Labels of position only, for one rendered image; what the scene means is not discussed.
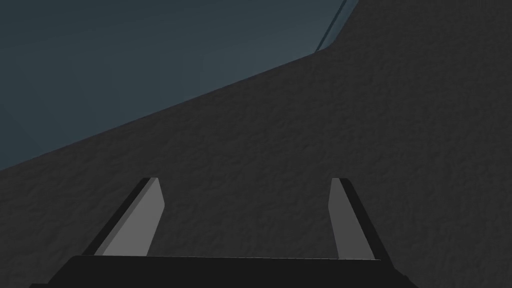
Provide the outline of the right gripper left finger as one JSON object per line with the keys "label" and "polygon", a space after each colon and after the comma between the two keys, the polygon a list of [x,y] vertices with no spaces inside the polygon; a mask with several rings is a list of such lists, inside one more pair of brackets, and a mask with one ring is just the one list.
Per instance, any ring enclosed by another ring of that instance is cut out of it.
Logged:
{"label": "right gripper left finger", "polygon": [[82,254],[145,257],[164,208],[159,179],[143,178]]}

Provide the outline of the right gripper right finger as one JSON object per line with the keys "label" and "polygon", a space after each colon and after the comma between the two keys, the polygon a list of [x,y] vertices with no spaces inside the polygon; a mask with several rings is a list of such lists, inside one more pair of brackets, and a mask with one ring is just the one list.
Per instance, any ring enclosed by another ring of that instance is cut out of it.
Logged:
{"label": "right gripper right finger", "polygon": [[348,179],[331,180],[328,212],[339,259],[391,260],[358,193]]}

